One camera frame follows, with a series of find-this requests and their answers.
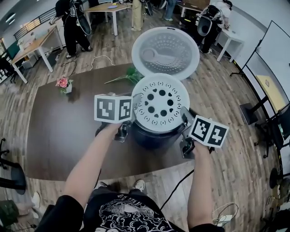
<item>person in white shirt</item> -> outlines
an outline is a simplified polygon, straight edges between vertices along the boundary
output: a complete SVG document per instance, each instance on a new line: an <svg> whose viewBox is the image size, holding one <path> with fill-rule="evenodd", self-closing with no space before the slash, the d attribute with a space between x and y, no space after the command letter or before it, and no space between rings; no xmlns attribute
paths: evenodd
<svg viewBox="0 0 290 232"><path fill-rule="evenodd" d="M214 2L210 5L218 8L220 12L214 16L215 20L212 20L212 27L206 36L201 36L197 31L194 35L194 41L198 46L201 45L204 38L204 44L201 49L202 53L209 53L211 45L215 42L223 27L225 29L229 29L229 17L232 10L232 3L228 0L222 0Z"/></svg>

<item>black pants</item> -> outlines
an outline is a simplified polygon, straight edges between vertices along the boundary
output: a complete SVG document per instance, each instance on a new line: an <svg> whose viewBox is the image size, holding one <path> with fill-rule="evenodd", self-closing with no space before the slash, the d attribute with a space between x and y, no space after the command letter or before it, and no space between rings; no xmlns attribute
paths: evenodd
<svg viewBox="0 0 290 232"><path fill-rule="evenodd" d="M217 24L213 23L209 33L206 36L201 36L196 29L194 41L199 46L204 38L203 48L201 49L203 53L208 53L210 46L216 41L216 38L218 34L221 32L221 30L222 29Z"/></svg>
<svg viewBox="0 0 290 232"><path fill-rule="evenodd" d="M76 23L66 23L64 26L64 39L67 46L68 54L74 55L77 52L76 41L84 48L88 49L90 42L86 38L81 27L78 27Z"/></svg>

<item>white plastic basket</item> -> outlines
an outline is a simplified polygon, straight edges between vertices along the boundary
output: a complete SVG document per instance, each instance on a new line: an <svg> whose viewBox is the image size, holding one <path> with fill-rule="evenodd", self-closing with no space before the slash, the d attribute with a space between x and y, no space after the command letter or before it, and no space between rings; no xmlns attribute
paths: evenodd
<svg viewBox="0 0 290 232"><path fill-rule="evenodd" d="M195 41L184 31L171 27L144 32L134 42L131 55L134 66L144 76L166 73L183 80L199 63Z"/></svg>
<svg viewBox="0 0 290 232"><path fill-rule="evenodd" d="M182 82L165 73L151 74L137 83L132 96L139 93L141 102L133 110L143 127L165 133L182 124L180 109L189 109L189 95Z"/></svg>

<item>round hole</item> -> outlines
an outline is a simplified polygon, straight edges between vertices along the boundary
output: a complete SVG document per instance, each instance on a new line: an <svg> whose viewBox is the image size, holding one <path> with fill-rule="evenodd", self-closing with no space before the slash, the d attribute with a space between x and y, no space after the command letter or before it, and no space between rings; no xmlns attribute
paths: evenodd
<svg viewBox="0 0 290 232"><path fill-rule="evenodd" d="M165 92L164 90L160 90L160 91L159 91L159 94L160 94L161 96L164 96L164 95L166 94L166 92Z"/></svg>
<svg viewBox="0 0 290 232"><path fill-rule="evenodd" d="M169 100L167 101L167 105L172 106L172 105L173 105L173 101L172 101L171 99L169 99Z"/></svg>
<svg viewBox="0 0 290 232"><path fill-rule="evenodd" d="M153 100L154 99L154 95L153 94L148 94L148 96L147 96L147 98L148 98L148 100Z"/></svg>
<svg viewBox="0 0 290 232"><path fill-rule="evenodd" d="M161 116L165 117L165 116L167 115L167 111L166 111L166 110L162 110L162 111L160 112L160 114L161 114Z"/></svg>
<svg viewBox="0 0 290 232"><path fill-rule="evenodd" d="M153 106L148 107L148 112L149 113L154 113L155 109Z"/></svg>

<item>white graphic print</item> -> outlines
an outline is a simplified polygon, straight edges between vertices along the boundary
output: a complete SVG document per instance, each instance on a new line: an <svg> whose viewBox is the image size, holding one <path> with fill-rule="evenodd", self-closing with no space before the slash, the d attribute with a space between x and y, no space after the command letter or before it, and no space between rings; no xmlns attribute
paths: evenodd
<svg viewBox="0 0 290 232"><path fill-rule="evenodd" d="M99 215L102 224L96 232L174 231L164 217L127 196L102 205Z"/></svg>

